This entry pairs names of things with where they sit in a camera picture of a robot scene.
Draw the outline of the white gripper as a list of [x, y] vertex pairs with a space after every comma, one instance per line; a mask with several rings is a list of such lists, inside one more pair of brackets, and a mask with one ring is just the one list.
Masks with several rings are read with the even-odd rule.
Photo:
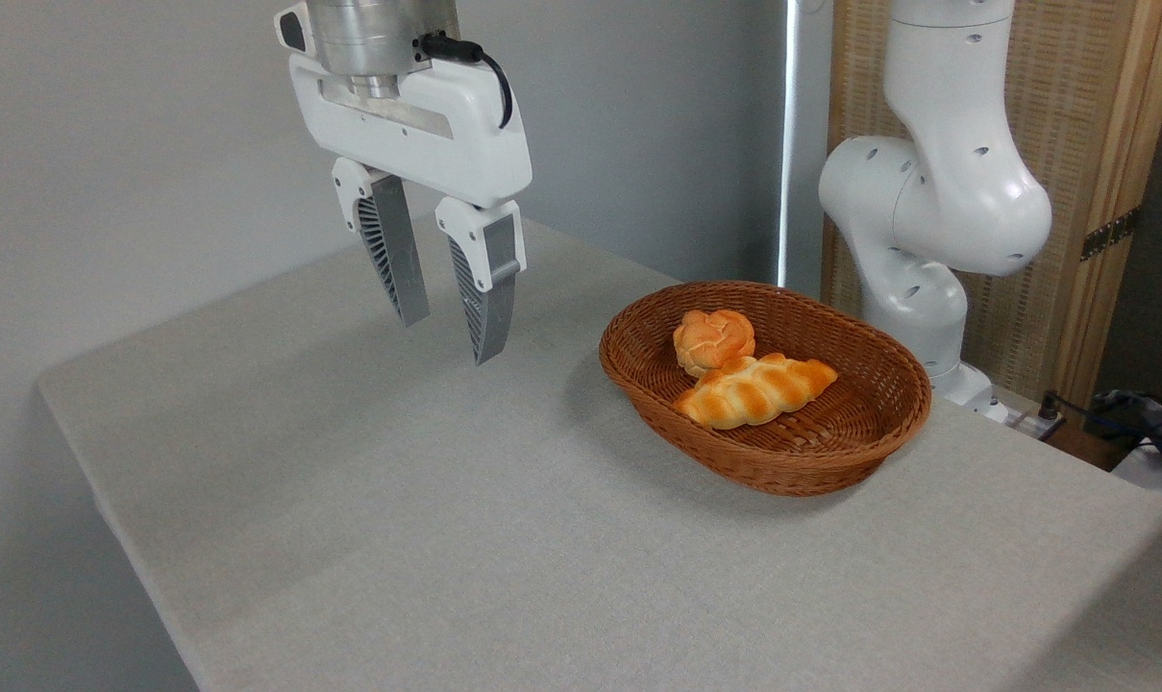
[[532, 182], [531, 153], [510, 86], [460, 38], [456, 3], [294, 3], [277, 14], [277, 39], [289, 49], [309, 135], [339, 156], [344, 222], [401, 323], [430, 315], [406, 179], [450, 196], [435, 218], [449, 236], [472, 354], [476, 366], [500, 355], [528, 268], [509, 200]]

